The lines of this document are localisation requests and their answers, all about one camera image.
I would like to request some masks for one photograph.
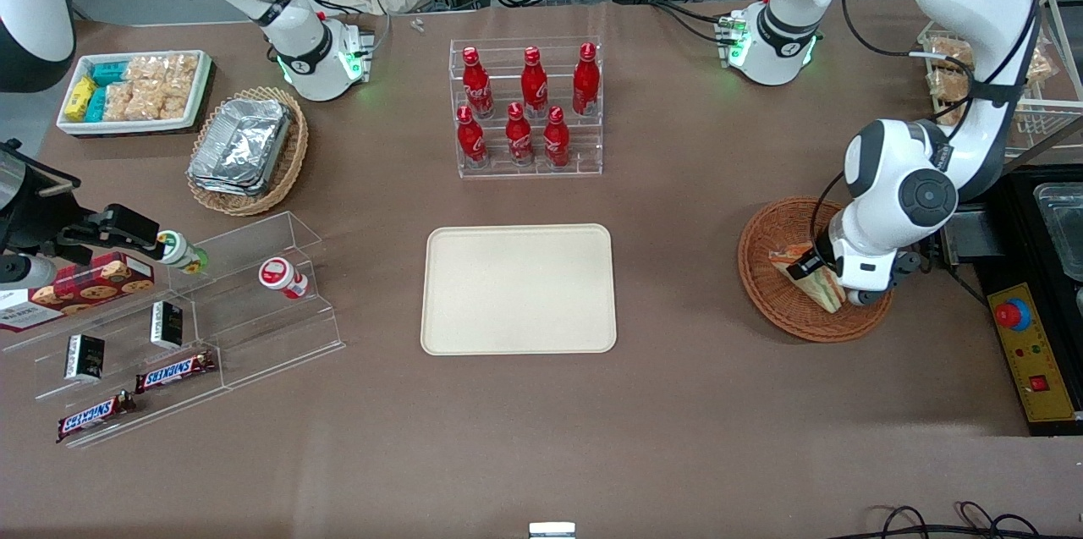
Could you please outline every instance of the aluminum foil container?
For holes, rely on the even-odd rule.
[[[187,176],[210,192],[262,195],[270,187],[291,118],[289,107],[278,101],[229,101],[211,120]]]

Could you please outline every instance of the table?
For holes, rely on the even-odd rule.
[[[911,0],[852,6],[878,45],[909,45],[924,23]],[[839,345],[781,333],[741,288],[746,220],[820,193],[869,120],[925,114],[919,61],[863,50],[836,6],[784,88],[720,71],[708,42],[647,6],[427,15],[423,35],[408,23],[394,21],[371,83],[303,103],[312,145],[278,207],[325,239],[321,291],[345,350],[88,450],[53,444],[30,369],[0,358],[4,537],[452,539],[571,520],[584,538],[815,538],[877,527],[877,505],[958,523],[960,499],[1081,534],[1083,442],[1023,437],[989,312],[947,274],[913,277],[877,331]],[[460,181],[448,41],[579,34],[605,42],[604,175]],[[251,24],[80,24],[79,41],[206,50],[212,106],[283,84]],[[51,130],[41,160],[82,178],[87,207],[127,203],[192,239],[246,223],[192,199],[191,145]],[[421,351],[426,238],[503,223],[609,227],[610,353]]]

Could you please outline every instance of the coca-cola bottle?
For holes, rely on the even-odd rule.
[[[485,120],[493,117],[493,88],[488,83],[488,73],[481,64],[478,50],[468,45],[462,50],[462,86],[467,89],[467,101],[473,107],[475,118]]]
[[[508,149],[511,161],[520,168],[526,168],[534,161],[534,148],[531,146],[531,123],[523,119],[523,106],[512,101],[508,106],[508,126],[504,129],[508,135]]]
[[[575,66],[575,74],[572,76],[572,110],[580,116],[598,115],[598,88],[602,76],[598,70],[595,57],[598,56],[598,47],[589,41],[579,47],[579,65]]]
[[[549,107],[549,123],[545,127],[545,157],[553,170],[566,168],[569,142],[571,134],[564,123],[564,110],[558,106]]]
[[[484,169],[488,165],[488,150],[480,123],[474,121],[469,106],[460,106],[456,116],[459,119],[459,148],[462,148],[467,168]]]
[[[526,65],[521,80],[523,103],[526,103],[526,118],[538,120],[545,118],[549,107],[548,76],[542,68],[542,52],[536,45],[526,47],[523,51],[523,61]]]

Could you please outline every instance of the red button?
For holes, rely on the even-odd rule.
[[[1049,390],[1049,383],[1045,380],[1045,377],[1031,377],[1030,378],[1030,389],[1031,390]]]
[[[1022,313],[1019,312],[1019,307],[1016,304],[1007,302],[997,304],[996,308],[993,308],[993,316],[999,326],[1009,328],[1009,330],[1018,326],[1020,320],[1022,320]]]

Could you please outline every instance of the cookie box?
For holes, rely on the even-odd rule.
[[[100,254],[90,265],[66,265],[53,285],[0,292],[0,328],[29,330],[106,301],[154,288],[154,270],[120,252]]]

